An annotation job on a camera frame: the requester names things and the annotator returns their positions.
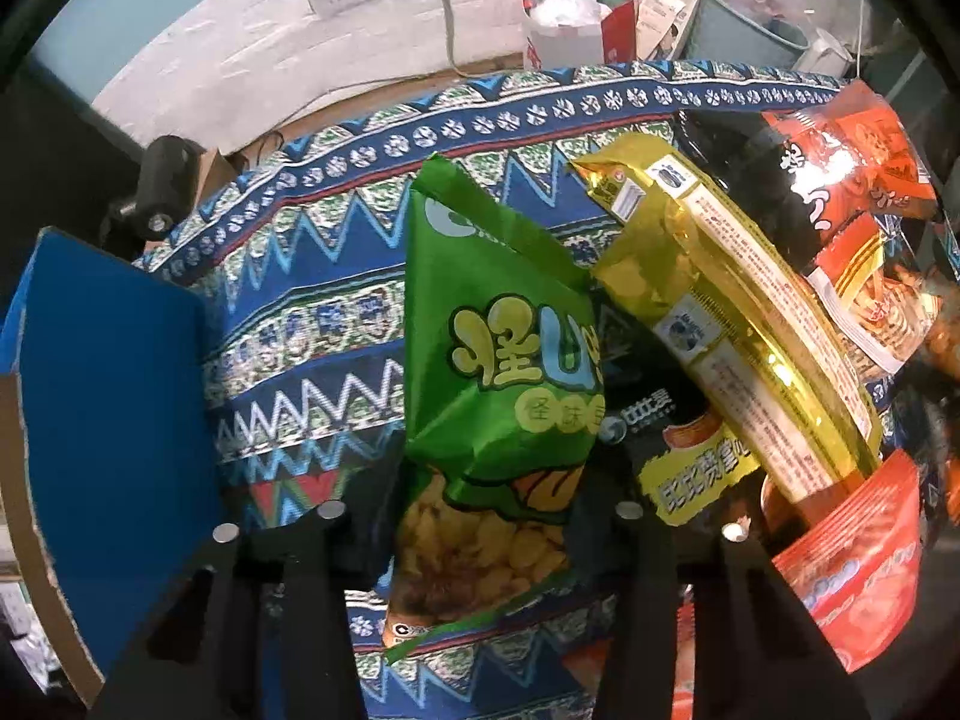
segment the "gray trash can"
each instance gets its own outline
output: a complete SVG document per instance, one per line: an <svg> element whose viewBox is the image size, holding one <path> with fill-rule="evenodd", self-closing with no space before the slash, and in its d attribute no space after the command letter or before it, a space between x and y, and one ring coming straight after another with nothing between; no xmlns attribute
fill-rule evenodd
<svg viewBox="0 0 960 720"><path fill-rule="evenodd" d="M700 0L683 58L792 68L809 48L798 26L774 19L760 26L721 0Z"/></svg>

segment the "patterned tablecloth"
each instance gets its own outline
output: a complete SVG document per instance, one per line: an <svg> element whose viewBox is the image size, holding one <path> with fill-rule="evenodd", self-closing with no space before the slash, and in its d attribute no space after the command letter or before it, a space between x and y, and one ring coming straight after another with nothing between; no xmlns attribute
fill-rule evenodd
<svg viewBox="0 0 960 720"><path fill-rule="evenodd" d="M404 215L429 154L458 161L586 265L616 225L568 158L631 130L669 139L664 119L678 108L794 109L837 88L827 76L712 62L498 74L300 138L238 177L141 263L208 308L203 376L229 507L248 528L287 524L402 429ZM496 630L387 666L388 586L349 595L371 717L589 717L563 664L608 635L613 596L557 590Z"/></svg>

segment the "gold plastic wrapper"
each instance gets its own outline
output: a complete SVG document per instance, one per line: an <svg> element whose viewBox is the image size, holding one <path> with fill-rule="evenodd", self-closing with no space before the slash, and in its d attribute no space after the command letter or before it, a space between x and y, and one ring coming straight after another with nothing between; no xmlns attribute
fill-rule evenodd
<svg viewBox="0 0 960 720"><path fill-rule="evenodd" d="M593 274L818 522L880 448L877 412L826 315L760 228L660 138L630 133L573 166L625 224Z"/></svg>

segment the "green plastic bag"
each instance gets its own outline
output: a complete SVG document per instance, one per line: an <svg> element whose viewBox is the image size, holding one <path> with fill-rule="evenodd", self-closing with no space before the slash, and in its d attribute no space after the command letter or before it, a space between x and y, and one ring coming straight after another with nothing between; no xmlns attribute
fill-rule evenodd
<svg viewBox="0 0 960 720"><path fill-rule="evenodd" d="M500 608L565 567L570 500L604 415L589 275L433 156L410 193L406 455L384 642Z"/></svg>

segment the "white brick wall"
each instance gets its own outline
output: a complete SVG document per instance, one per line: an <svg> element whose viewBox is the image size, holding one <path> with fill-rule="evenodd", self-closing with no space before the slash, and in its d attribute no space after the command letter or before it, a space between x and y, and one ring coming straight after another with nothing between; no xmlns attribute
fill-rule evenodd
<svg viewBox="0 0 960 720"><path fill-rule="evenodd" d="M856 34L859 0L807 0ZM453 0L458 62L522 50L520 0ZM229 152L344 84L446 67L440 0L363 2L330 19L306 0L204 0L107 84L93 107L139 143L164 133Z"/></svg>

